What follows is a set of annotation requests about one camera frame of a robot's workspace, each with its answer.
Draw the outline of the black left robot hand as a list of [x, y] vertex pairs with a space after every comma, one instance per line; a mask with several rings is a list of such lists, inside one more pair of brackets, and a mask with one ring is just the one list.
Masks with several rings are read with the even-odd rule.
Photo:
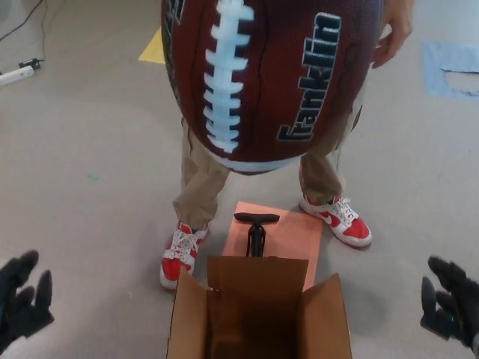
[[26, 251], [1, 268], [1, 352], [19, 338], [28, 338], [54, 321], [52, 273], [45, 270], [36, 286], [27, 286], [39, 253]]

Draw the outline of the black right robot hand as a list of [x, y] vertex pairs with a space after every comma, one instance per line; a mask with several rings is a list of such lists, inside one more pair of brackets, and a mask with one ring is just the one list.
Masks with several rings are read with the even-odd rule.
[[444, 340], [454, 338], [478, 357], [478, 282], [452, 261], [429, 257], [427, 264], [442, 288], [421, 281], [422, 328]]

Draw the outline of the person's left hand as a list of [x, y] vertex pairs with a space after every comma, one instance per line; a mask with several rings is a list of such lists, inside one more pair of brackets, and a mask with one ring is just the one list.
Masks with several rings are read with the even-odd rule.
[[389, 62], [402, 48], [412, 33], [415, 0], [384, 1], [382, 31], [387, 25], [391, 32], [382, 37], [376, 46], [371, 65], [377, 69]]

